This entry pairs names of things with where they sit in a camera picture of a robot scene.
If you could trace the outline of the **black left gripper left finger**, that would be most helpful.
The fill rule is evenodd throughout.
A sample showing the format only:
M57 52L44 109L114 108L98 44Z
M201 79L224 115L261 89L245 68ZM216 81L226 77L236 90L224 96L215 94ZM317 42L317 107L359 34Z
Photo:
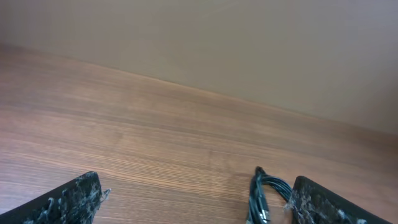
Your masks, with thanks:
M98 174L90 171L1 214L1 224L92 224L110 192L101 189Z

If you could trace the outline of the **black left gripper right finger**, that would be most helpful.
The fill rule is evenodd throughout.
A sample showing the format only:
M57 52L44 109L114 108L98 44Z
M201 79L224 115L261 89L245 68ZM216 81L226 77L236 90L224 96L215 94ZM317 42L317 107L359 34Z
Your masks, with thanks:
M285 205L301 224L390 224L305 176L295 180Z

